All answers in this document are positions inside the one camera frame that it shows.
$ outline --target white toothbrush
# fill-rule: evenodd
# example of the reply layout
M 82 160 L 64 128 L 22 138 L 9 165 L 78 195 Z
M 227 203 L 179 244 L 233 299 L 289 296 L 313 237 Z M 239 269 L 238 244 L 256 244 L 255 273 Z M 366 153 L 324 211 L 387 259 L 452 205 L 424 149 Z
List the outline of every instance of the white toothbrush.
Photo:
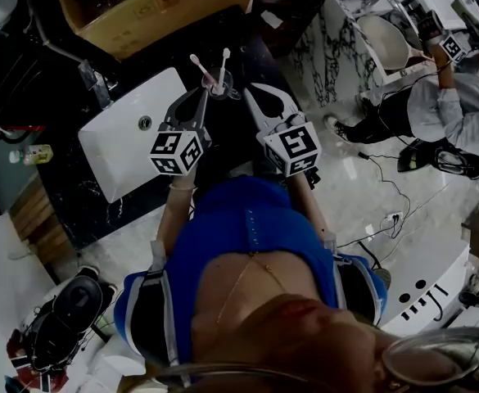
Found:
M 224 81 L 224 65 L 226 64 L 226 60 L 230 58 L 230 50 L 225 48 L 223 50 L 223 65 L 221 66 L 221 71 L 219 72 L 219 94 L 222 95 L 224 93 L 223 81 Z
M 194 63 L 196 66 L 198 66 L 201 69 L 201 71 L 203 72 L 205 77 L 208 79 L 208 81 L 210 83 L 212 83 L 212 86 L 214 86 L 215 90 L 217 90 L 219 84 L 215 81 L 215 79 L 212 77 L 212 75 L 206 70 L 206 68 L 201 65 L 201 63 L 199 62 L 199 58 L 197 58 L 197 55 L 196 54 L 191 54 L 190 55 L 190 60 L 192 60 L 192 63 Z

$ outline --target necklace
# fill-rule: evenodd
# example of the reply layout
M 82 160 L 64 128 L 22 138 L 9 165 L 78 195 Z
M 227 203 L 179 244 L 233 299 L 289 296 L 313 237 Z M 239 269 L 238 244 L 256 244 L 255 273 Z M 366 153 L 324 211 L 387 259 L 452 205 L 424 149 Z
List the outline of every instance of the necklace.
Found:
M 221 322 L 221 318 L 223 317 L 223 312 L 224 310 L 226 309 L 226 306 L 228 304 L 228 301 L 230 300 L 230 297 L 232 297 L 232 294 L 235 292 L 236 288 L 237 288 L 237 285 L 239 284 L 239 282 L 242 280 L 242 277 L 244 276 L 244 274 L 246 273 L 246 270 L 248 269 L 248 267 L 250 266 L 250 264 L 253 262 L 255 264 L 258 264 L 268 275 L 270 275 L 272 277 L 272 279 L 279 285 L 279 287 L 281 288 L 282 292 L 287 292 L 287 290 L 285 289 L 285 287 L 283 286 L 283 284 L 281 283 L 281 281 L 279 281 L 279 278 L 277 277 L 277 275 L 273 272 L 272 268 L 270 268 L 268 265 L 266 264 L 263 264 L 262 262 L 260 262 L 259 260 L 257 260 L 256 256 L 259 254 L 259 252 L 252 252 L 252 253 L 249 253 L 248 256 L 250 257 L 250 259 L 248 260 L 248 262 L 246 262 L 246 265 L 245 267 L 242 269 L 241 273 L 239 274 L 239 277 L 237 277 L 237 280 L 236 282 L 233 284 L 233 287 L 232 289 L 230 290 L 230 292 L 228 293 L 227 297 L 226 297 L 226 300 L 224 301 L 223 303 L 223 307 L 221 307 L 221 310 L 219 312 L 219 315 L 217 316 L 217 326 L 219 328 L 219 323 Z

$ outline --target electrical outlet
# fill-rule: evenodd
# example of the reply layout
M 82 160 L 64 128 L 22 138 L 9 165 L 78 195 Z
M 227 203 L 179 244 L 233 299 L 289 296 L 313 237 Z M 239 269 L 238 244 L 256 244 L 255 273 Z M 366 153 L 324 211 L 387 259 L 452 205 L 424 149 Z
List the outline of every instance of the electrical outlet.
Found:
M 399 216 L 400 219 L 397 220 L 398 223 L 400 223 L 401 221 L 403 221 L 403 212 L 402 211 L 399 211 L 399 212 L 396 212 L 396 213 L 390 213 L 386 219 L 392 223 L 394 223 L 394 217 L 395 216 Z

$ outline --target bottle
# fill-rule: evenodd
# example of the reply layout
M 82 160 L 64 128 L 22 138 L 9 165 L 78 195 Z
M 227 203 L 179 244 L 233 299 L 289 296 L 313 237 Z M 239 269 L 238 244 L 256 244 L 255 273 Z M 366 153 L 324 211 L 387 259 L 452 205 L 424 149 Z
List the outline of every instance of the bottle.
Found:
M 24 165 L 42 165 L 48 163 L 53 157 L 53 150 L 47 144 L 28 146 L 25 150 L 10 151 L 10 163 L 19 163 L 23 160 Z

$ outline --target clear cup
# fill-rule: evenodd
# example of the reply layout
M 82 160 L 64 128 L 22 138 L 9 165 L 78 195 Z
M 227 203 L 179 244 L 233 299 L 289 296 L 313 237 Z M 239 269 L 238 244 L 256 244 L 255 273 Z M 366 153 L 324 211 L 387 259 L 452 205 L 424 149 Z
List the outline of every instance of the clear cup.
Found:
M 208 70 L 208 72 L 215 79 L 216 82 L 219 82 L 219 74 L 221 72 L 221 69 L 213 68 Z M 233 76 L 232 73 L 230 73 L 228 70 L 224 71 L 224 92 L 221 93 L 219 89 L 217 89 L 217 86 L 214 86 L 214 84 L 211 83 L 205 75 L 203 75 L 203 78 L 201 79 L 201 86 L 207 89 L 210 96 L 217 101 L 222 101 L 227 97 L 230 97 L 230 99 L 234 99 L 236 101 L 239 101 L 242 98 L 241 94 L 235 88 L 233 88 Z

